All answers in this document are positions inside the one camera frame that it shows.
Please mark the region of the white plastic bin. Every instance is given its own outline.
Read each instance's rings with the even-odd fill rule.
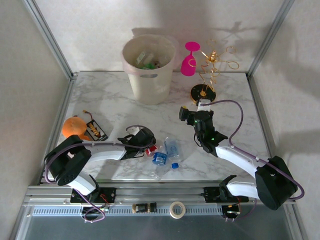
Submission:
[[[131,39],[123,47],[123,70],[128,74],[134,97],[140,103],[156,105],[168,97],[172,72],[179,64],[174,43],[164,36],[145,34]],[[162,67],[152,70],[135,67],[142,52],[153,53],[155,58],[161,59]]]

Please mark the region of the gold wire sculpture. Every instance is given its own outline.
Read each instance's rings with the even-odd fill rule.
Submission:
[[[228,46],[224,52],[222,52],[221,54],[218,54],[217,51],[215,50],[214,44],[216,44],[217,42],[213,39],[209,39],[206,41],[206,43],[211,47],[211,53],[206,55],[202,50],[201,53],[205,56],[205,64],[201,65],[202,68],[202,72],[199,72],[199,76],[202,78],[203,80],[203,84],[202,84],[202,90],[200,92],[200,95],[202,97],[207,95],[207,90],[209,85],[206,84],[206,79],[204,79],[205,74],[210,74],[210,83],[211,83],[211,90],[215,93],[215,88],[214,88],[214,84],[217,83],[216,78],[220,75],[220,70],[218,68],[216,68],[216,64],[217,63],[228,63],[228,67],[232,70],[237,70],[240,65],[239,63],[237,63],[236,61],[226,61],[226,60],[222,60],[221,56],[225,53],[229,53],[229,54],[235,54],[237,52],[236,48],[233,46]],[[190,59],[189,60],[189,65],[191,67],[196,67],[194,65],[190,64],[190,61],[194,60]],[[212,68],[207,71],[206,68],[209,67],[209,65],[212,64]]]

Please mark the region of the marble surface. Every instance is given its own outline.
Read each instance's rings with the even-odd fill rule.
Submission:
[[[246,175],[232,163],[207,154],[194,140],[194,129],[179,120],[181,106],[196,111],[190,99],[191,88],[201,83],[196,74],[192,77],[173,73],[169,97],[158,105],[144,105],[135,101],[128,75],[124,72],[80,72],[72,92],[65,118],[78,115],[85,121],[87,110],[110,139],[127,135],[130,125],[144,125],[152,130],[157,144],[166,137],[179,141],[182,159],[179,168],[160,167],[148,157],[127,160],[102,160],[88,163],[83,169],[97,180],[223,180],[231,174]],[[267,156],[267,147],[252,95],[244,73],[223,73],[215,85],[216,100],[238,101],[244,111],[244,121],[233,142],[254,154]],[[211,106],[213,125],[220,133],[230,136],[240,121],[240,111],[233,103]]]

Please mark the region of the blue bottle cap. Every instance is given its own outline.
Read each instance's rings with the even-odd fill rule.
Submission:
[[[178,167],[179,167],[179,164],[178,163],[172,163],[171,164],[171,167],[173,168],[173,169],[177,169]]]

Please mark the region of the white tape roll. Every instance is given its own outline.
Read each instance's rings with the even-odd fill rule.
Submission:
[[[180,214],[175,214],[175,213],[174,213],[174,207],[175,207],[175,206],[180,206],[180,207],[181,207],[182,212],[181,212]],[[185,215],[185,213],[186,213],[186,207],[185,207],[185,205],[184,205],[182,202],[180,202],[180,201],[175,201],[175,202],[173,202],[173,203],[170,205],[169,212],[170,212],[171,217],[173,217],[174,219],[180,219],[180,218],[182,218],[182,217]]]

